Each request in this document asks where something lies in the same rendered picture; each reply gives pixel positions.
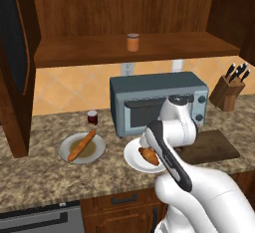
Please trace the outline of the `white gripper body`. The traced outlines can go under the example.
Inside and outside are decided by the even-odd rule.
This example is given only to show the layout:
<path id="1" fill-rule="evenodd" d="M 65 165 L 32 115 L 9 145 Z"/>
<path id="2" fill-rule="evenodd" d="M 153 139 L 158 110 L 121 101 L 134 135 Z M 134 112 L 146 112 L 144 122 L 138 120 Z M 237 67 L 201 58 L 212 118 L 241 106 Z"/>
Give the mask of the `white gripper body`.
<path id="1" fill-rule="evenodd" d="M 143 148 L 149 148 L 149 144 L 146 141 L 145 133 L 143 133 L 142 136 L 140 137 L 139 144 Z"/>

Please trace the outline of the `brown croissant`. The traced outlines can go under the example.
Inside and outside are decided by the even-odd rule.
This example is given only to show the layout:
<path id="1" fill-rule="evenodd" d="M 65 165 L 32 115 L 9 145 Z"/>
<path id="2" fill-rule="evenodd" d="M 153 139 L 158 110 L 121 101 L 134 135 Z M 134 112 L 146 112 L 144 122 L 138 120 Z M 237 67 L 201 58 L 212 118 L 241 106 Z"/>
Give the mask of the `brown croissant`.
<path id="1" fill-rule="evenodd" d="M 140 147 L 138 149 L 140 155 L 150 164 L 159 165 L 156 153 L 150 147 Z"/>

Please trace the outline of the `dark wooden cutting board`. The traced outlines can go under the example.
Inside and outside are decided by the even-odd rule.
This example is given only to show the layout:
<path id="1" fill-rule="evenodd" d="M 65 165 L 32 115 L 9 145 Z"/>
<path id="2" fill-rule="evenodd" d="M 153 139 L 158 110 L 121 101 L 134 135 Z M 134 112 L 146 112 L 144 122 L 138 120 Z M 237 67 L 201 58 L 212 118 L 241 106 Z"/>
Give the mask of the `dark wooden cutting board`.
<path id="1" fill-rule="evenodd" d="M 175 150 L 187 163 L 200 164 L 238 158 L 240 153 L 219 130 L 202 131 L 195 143 Z"/>

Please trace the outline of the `orange jam jar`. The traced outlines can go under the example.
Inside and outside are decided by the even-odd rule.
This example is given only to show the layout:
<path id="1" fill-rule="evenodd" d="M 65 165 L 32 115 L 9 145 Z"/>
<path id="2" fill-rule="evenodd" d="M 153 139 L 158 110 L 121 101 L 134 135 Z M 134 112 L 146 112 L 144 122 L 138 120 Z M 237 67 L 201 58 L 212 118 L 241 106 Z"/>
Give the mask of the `orange jam jar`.
<path id="1" fill-rule="evenodd" d="M 137 52 L 139 45 L 139 34 L 128 34 L 127 35 L 127 49 L 130 52 Z"/>

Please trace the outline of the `dark wooden cabinet door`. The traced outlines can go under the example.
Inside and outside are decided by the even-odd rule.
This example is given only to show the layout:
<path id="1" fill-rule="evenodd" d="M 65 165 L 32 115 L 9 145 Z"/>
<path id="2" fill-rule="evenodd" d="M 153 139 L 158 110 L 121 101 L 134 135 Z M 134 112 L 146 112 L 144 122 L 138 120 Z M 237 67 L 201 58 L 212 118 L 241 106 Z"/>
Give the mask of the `dark wooden cabinet door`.
<path id="1" fill-rule="evenodd" d="M 35 0 L 0 0 L 0 123 L 16 158 L 29 153 L 40 42 Z"/>
<path id="2" fill-rule="evenodd" d="M 206 31 L 237 47 L 255 67 L 255 0 L 212 0 Z"/>

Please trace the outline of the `white plate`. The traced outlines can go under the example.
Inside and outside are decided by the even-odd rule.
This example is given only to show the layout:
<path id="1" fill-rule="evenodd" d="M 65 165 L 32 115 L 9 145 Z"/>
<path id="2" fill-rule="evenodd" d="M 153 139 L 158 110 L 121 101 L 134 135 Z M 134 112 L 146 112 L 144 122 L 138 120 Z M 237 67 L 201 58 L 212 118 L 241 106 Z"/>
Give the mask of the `white plate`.
<path id="1" fill-rule="evenodd" d="M 125 147 L 124 157 L 129 166 L 137 171 L 145 173 L 159 173 L 165 171 L 162 162 L 159 165 L 153 165 L 143 159 L 138 149 L 140 148 L 139 138 L 131 140 Z"/>

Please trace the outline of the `grey plate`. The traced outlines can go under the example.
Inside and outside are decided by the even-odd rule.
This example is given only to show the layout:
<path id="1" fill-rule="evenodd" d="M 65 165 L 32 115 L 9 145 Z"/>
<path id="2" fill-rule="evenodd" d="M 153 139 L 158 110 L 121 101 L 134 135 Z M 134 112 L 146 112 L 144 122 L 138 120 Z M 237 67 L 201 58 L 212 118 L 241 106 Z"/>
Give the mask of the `grey plate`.
<path id="1" fill-rule="evenodd" d="M 66 137 L 60 144 L 59 154 L 63 160 L 68 162 L 68 156 L 88 134 L 87 131 L 77 132 Z M 106 150 L 106 143 L 104 139 L 96 134 L 92 141 L 73 161 L 73 164 L 88 164 L 100 158 Z"/>

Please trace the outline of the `grey-blue toaster oven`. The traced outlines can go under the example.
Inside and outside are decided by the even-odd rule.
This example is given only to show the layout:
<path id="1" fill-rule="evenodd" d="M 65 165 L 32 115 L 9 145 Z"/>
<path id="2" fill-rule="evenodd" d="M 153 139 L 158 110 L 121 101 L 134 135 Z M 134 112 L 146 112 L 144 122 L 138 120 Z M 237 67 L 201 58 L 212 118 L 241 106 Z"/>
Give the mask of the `grey-blue toaster oven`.
<path id="1" fill-rule="evenodd" d="M 208 88 L 192 72 L 165 73 L 110 78 L 111 113 L 118 137 L 142 134 L 159 116 L 161 106 L 129 109 L 126 101 L 194 95 L 188 103 L 189 114 L 198 127 L 203 126 Z"/>

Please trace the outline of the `wooden drawer front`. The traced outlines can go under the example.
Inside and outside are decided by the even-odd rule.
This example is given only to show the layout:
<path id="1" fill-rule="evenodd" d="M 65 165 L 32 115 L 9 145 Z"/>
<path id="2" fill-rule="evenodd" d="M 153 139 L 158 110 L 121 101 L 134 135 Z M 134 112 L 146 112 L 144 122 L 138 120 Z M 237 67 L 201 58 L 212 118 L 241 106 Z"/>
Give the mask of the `wooden drawer front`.
<path id="1" fill-rule="evenodd" d="M 135 202 L 129 202 L 129 203 L 118 204 L 118 205 L 112 205 L 111 203 L 112 197 L 117 199 L 129 198 L 134 193 L 137 194 L 137 201 Z M 116 193 L 116 194 L 110 194 L 110 195 L 105 195 L 100 197 L 83 199 L 81 201 L 81 205 L 86 211 L 97 211 L 97 210 L 111 209 L 114 207 L 124 207 L 126 205 L 148 203 L 148 202 L 157 201 L 157 200 L 158 198 L 155 195 L 154 189 L 147 188 L 142 190 L 133 190 L 133 191 L 123 192 L 123 193 Z"/>

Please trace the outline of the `wooden base cupboard door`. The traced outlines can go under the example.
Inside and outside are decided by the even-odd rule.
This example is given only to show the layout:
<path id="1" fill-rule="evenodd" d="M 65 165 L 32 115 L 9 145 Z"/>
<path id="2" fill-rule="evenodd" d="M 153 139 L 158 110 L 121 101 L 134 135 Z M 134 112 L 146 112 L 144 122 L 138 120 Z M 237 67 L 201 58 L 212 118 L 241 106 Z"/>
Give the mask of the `wooden base cupboard door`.
<path id="1" fill-rule="evenodd" d="M 157 207 L 158 224 L 166 214 L 167 205 L 154 202 L 86 215 L 86 233 L 150 233 L 153 207 Z"/>

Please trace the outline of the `wooden knife block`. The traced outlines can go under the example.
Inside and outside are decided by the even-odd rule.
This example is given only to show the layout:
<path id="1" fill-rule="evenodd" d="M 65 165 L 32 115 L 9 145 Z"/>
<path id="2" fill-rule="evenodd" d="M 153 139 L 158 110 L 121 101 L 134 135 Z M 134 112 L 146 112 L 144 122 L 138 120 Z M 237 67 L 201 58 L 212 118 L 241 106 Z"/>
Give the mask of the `wooden knife block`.
<path id="1" fill-rule="evenodd" d="M 234 111 L 236 98 L 245 88 L 245 84 L 239 78 L 235 78 L 232 82 L 229 80 L 230 78 L 221 76 L 209 97 L 210 102 L 223 112 Z"/>

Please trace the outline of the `wooden base cupboard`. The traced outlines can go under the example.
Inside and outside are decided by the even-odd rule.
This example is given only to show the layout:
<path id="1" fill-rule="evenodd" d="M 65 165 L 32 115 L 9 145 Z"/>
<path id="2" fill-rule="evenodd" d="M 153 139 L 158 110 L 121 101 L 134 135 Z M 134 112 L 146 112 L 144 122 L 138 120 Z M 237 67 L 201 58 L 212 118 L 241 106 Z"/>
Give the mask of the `wooden base cupboard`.
<path id="1" fill-rule="evenodd" d="M 231 174 L 255 211 L 255 170 Z"/>

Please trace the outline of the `grey dishwasher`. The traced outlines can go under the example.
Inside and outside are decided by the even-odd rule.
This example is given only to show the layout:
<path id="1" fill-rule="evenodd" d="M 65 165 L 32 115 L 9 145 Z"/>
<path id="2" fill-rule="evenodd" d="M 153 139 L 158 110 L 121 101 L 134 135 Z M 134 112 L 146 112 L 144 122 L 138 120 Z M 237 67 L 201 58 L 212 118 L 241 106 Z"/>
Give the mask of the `grey dishwasher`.
<path id="1" fill-rule="evenodd" d="M 66 223 L 14 233 L 85 233 L 82 209 L 79 201 L 62 202 L 0 213 L 0 229 L 59 219 L 62 212 L 68 213 L 68 221 Z"/>

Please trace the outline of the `white wall outlet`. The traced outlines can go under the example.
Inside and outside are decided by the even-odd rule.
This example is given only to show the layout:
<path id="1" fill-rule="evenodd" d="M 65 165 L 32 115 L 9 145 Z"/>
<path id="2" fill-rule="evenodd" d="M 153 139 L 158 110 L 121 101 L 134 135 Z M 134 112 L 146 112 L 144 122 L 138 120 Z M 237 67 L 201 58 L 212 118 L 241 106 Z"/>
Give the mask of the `white wall outlet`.
<path id="1" fill-rule="evenodd" d="M 133 63 L 122 63 L 121 65 L 121 73 L 123 76 L 132 76 L 133 75 Z"/>
<path id="2" fill-rule="evenodd" d="M 183 61 L 182 60 L 172 60 L 171 61 L 171 71 L 173 73 L 178 73 L 183 70 Z"/>

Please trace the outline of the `black-handled knife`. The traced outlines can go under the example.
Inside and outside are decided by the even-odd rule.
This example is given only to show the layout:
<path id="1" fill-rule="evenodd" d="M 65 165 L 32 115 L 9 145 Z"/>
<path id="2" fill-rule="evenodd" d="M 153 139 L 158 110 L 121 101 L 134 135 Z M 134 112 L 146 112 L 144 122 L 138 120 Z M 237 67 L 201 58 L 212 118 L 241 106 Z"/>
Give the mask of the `black-handled knife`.
<path id="1" fill-rule="evenodd" d="M 229 79 L 229 84 L 238 76 L 239 71 L 235 70 L 231 78 Z"/>
<path id="2" fill-rule="evenodd" d="M 228 68 L 227 72 L 226 72 L 225 79 L 227 79 L 228 76 L 229 76 L 234 70 L 235 70 L 235 64 L 232 63 L 232 64 L 230 65 L 230 67 Z"/>
<path id="3" fill-rule="evenodd" d="M 242 78 L 241 78 L 241 83 L 249 76 L 249 74 L 250 74 L 250 70 L 247 70 L 245 73 L 244 73 L 244 75 L 242 76 Z"/>
<path id="4" fill-rule="evenodd" d="M 240 65 L 238 68 L 238 75 L 237 75 L 237 77 L 239 77 L 244 71 L 245 71 L 245 69 L 247 68 L 247 63 L 246 62 L 244 62 L 242 65 Z"/>

